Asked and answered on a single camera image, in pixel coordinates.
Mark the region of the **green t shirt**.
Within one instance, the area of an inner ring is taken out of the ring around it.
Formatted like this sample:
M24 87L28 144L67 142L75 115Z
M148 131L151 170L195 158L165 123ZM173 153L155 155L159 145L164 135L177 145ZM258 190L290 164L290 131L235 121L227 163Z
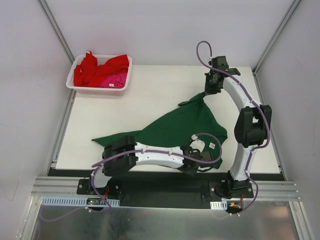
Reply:
M133 136L135 141L156 147L188 146L193 135L200 135L204 151L210 152L214 159L219 158L221 148L228 138L227 130L221 126L204 101L205 93L199 93L188 101L178 104L178 108L166 113L141 130L120 132L109 136L92 139L93 142L106 146L125 136Z

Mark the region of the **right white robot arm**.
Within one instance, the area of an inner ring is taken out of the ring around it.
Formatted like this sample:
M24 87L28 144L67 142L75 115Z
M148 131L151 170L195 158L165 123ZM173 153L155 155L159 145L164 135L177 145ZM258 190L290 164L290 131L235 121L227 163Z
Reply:
M254 156L258 149L270 142L272 109L254 99L242 84L238 69L230 68L225 56L212 58L208 66L210 71L205 74L205 93L214 95L225 90L239 111L234 127L238 143L235 159L225 182L214 189L218 196L231 199L249 187Z

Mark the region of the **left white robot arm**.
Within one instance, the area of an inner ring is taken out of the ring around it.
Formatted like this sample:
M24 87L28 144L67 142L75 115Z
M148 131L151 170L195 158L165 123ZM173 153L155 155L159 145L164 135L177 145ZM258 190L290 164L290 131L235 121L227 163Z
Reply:
M212 164L213 160L210 152L201 152L191 146L150 146L135 141L133 136L125 136L104 147L102 160L93 165L88 188L99 195L105 191L111 178L142 165L177 169L193 176L199 168Z

